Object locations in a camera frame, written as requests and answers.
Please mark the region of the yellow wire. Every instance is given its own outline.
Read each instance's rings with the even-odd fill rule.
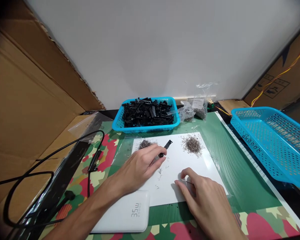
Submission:
[[[256,101],[259,99],[259,97],[261,97],[261,95],[263,94],[264,90],[271,85],[275,80],[277,80],[279,77],[281,77],[283,74],[285,74],[286,72],[288,72],[299,60],[300,58],[300,54],[297,56],[297,58],[291,63],[291,65],[287,68],[287,70],[285,70],[284,72],[280,73],[278,76],[276,76],[273,80],[271,80],[268,84],[264,85],[262,91],[260,92],[260,94],[252,100],[251,102],[251,107],[253,107],[253,105],[256,103]]]
[[[228,116],[232,116],[231,114],[229,114],[229,113],[223,111],[221,108],[217,107],[216,105],[214,105],[214,106],[215,106],[216,108],[218,108],[220,111],[222,111],[222,112],[224,112],[225,114],[227,114]]]

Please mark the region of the hand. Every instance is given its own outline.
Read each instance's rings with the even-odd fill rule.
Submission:
[[[191,168],[181,172],[181,178],[191,178],[192,196],[186,185],[175,181],[179,186],[190,212],[197,220],[201,229],[214,240],[247,239],[239,228],[223,187],[210,178],[196,174]]]
[[[160,153],[167,155],[167,149],[157,144],[135,151],[123,166],[111,177],[115,187],[123,195],[139,189],[161,166],[166,157],[159,158],[150,165]]]

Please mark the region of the plastic mesh basket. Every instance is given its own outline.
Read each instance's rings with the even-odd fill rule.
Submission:
[[[158,102],[160,101],[167,101],[168,105],[172,104],[172,108],[170,108],[170,110],[177,110],[177,105],[176,105],[176,101],[174,100],[174,98],[172,97],[160,97],[160,98],[151,98],[152,101],[157,100]],[[126,101],[124,101],[122,104],[124,103],[130,103],[130,101],[134,101],[135,99],[128,99]],[[116,118],[114,119],[113,123],[112,123],[112,128],[115,131],[121,131],[124,133],[137,133],[137,132],[152,132],[152,131],[170,131],[172,130],[174,127],[178,126],[180,123],[180,117],[178,113],[173,114],[174,115],[174,119],[173,119],[173,123],[170,125],[160,125],[160,126],[146,126],[146,127],[130,127],[130,128],[125,128],[124,127],[124,121],[122,119],[123,116],[123,112],[124,112],[124,108],[121,106],[119,108],[119,111],[116,115]]]
[[[270,175],[300,187],[300,124],[270,107],[231,113],[231,124]]]

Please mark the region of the white paper sheet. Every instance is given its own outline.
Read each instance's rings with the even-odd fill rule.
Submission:
[[[175,185],[174,181],[180,178],[181,171],[187,167],[192,168],[198,175],[209,177],[221,184],[228,195],[201,134],[199,132],[191,134],[195,135],[204,147],[202,149],[202,156],[199,158],[194,154],[189,154],[182,148],[181,137],[186,137],[188,135],[187,133],[146,138],[150,141],[156,141],[160,146],[165,146],[169,140],[173,142],[167,150],[167,158],[161,165],[160,169],[158,169],[155,174],[139,189],[150,192],[150,206],[185,201],[179,187]],[[133,141],[133,151],[138,149],[139,143],[142,140],[143,139],[135,139]]]

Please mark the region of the pile of small metal pins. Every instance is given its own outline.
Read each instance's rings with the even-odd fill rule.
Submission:
[[[147,139],[143,139],[139,144],[138,150],[149,147],[150,145],[152,145],[154,143],[156,143],[156,142],[151,142]]]
[[[206,114],[206,107],[205,107],[205,106],[203,106],[202,109],[194,108],[193,110],[196,112],[196,115],[197,115],[199,118],[201,118],[201,119],[203,119],[203,120],[206,119],[206,115],[207,115],[207,114]]]
[[[182,138],[183,150],[188,151],[188,153],[194,153],[198,158],[202,155],[202,146],[199,140],[191,135]]]

